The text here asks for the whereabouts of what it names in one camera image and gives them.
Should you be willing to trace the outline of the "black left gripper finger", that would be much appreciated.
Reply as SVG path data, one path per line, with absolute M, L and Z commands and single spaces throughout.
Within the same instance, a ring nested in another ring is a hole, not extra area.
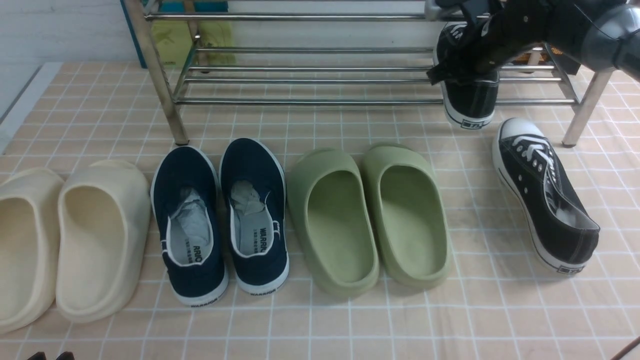
M 27 358 L 27 360 L 46 360 L 46 359 L 47 357 L 44 352 L 36 352 L 35 354 Z

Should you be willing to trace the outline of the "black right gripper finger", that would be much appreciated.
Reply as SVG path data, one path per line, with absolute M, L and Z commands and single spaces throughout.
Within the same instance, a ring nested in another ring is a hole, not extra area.
M 72 351 L 64 351 L 59 354 L 55 360 L 75 360 L 75 356 Z

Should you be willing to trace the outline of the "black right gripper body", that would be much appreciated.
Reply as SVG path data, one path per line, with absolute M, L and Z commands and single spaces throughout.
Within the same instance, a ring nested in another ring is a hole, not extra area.
M 576 25 L 571 0 L 428 0 L 426 14 L 460 11 L 462 35 L 427 76 L 432 84 L 476 80 L 539 43 L 570 53 Z

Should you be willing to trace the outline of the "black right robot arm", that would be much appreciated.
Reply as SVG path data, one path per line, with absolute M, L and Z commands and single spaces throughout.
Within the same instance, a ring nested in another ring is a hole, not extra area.
M 29 151 L 66 175 L 77 360 L 603 360 L 639 336 L 639 9 L 510 0 L 432 70 L 423 13 L 192 14 L 162 69 L 67 64 Z

